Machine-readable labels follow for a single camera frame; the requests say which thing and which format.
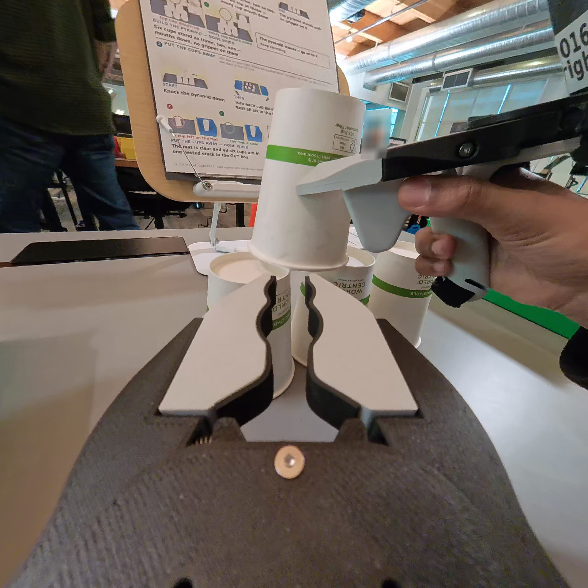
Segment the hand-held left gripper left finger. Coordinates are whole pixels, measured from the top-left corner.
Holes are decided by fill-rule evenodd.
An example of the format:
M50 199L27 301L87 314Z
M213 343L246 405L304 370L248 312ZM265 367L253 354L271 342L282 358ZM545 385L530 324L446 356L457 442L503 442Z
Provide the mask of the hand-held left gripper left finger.
M273 399L269 334L276 278L261 275L220 300L203 317L159 405L166 416L198 416L210 425L230 417L244 425Z

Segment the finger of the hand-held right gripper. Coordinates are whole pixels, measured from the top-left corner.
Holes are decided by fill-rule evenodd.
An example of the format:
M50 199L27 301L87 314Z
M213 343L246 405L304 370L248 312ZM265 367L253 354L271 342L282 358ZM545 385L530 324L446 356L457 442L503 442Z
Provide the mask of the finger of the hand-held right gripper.
M392 159L361 155L321 163L296 185L298 196L341 192L363 248L381 253L397 242L409 213L398 192L408 173Z

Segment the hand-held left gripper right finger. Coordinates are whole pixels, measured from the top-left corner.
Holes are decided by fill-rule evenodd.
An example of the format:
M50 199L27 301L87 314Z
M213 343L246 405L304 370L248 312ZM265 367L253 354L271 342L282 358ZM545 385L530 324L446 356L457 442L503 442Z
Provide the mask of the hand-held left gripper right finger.
M349 419L370 429L380 417L414 417L418 405L373 314L317 274L305 278L306 400L340 430Z

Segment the white paper cup green band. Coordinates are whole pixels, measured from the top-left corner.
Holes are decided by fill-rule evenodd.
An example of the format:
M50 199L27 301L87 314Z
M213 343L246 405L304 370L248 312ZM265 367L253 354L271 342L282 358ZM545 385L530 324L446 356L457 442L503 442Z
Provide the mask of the white paper cup green band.
M335 287L348 293L364 305L369 302L371 293L374 256L357 247L348 246L348 261L337 269L319 272L318 275ZM307 365L307 351L311 343L308 332L308 309L305 303L306 274L294 272L291 283L295 294L292 314L292 357L301 365Z
M359 152L365 105L310 88L276 93L252 239L261 262L321 272L347 260L350 216L340 190L299 196L296 186L320 164Z
M295 375L291 344L290 270L262 262L250 252L221 254L210 262L206 309L210 310L225 296L264 273L276 277L276 302L272 309L273 327L268 338L273 360L273 398L276 399L287 390Z
M421 342L423 322L435 281L435 277L416 271L417 257L415 244L403 240L379 253L368 302L375 318L387 320L416 348Z

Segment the green plastic bin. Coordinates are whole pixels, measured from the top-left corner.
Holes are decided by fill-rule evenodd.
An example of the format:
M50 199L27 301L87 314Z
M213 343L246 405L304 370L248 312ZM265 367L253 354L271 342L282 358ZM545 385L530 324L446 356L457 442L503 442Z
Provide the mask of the green plastic bin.
M570 339L579 328L576 322L560 313L521 304L495 290L488 290L484 300L566 339Z

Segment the person's right forearm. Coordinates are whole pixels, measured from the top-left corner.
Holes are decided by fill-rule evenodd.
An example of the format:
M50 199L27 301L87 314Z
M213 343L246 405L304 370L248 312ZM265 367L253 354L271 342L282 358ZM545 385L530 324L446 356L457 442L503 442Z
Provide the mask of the person's right forearm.
M587 390L587 329L580 326L564 346L560 370L571 382Z

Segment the grey desk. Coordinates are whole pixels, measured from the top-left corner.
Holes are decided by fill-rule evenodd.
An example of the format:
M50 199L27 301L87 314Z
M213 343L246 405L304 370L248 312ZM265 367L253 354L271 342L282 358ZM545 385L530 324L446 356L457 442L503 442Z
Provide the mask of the grey desk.
M42 533L90 432L206 307L187 255L1 267L1 587ZM430 302L419 350L469 404L534 533L587 587L587 391L564 339L487 301Z

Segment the black desk panel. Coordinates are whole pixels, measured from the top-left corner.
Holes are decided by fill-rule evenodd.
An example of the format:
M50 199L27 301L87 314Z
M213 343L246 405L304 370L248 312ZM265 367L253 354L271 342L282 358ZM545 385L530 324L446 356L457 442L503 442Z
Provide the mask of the black desk panel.
M178 236L47 241L25 246L10 262L2 263L1 266L18 267L185 254L189 254L189 248L184 239Z

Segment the person's right hand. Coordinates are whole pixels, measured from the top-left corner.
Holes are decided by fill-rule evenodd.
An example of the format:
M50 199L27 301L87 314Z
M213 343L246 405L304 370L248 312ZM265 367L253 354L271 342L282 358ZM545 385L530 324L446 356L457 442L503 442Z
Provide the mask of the person's right hand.
M491 181L424 175L403 181L401 207L463 219L490 235L490 288L587 328L587 199L523 168Z

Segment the printed instruction sheet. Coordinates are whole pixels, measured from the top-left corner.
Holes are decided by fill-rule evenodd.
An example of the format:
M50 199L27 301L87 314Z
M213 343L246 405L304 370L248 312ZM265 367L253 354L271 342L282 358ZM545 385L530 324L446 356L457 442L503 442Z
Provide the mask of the printed instruction sheet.
M278 90L339 90L327 1L139 9L167 179L261 179Z

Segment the silver ventilation duct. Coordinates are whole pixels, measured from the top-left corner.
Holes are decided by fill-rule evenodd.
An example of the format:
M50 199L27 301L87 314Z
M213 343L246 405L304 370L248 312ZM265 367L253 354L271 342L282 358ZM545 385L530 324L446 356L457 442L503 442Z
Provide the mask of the silver ventilation duct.
M347 77L365 74L364 87L373 89L551 49L553 40L548 1L492 1L348 56L341 67Z

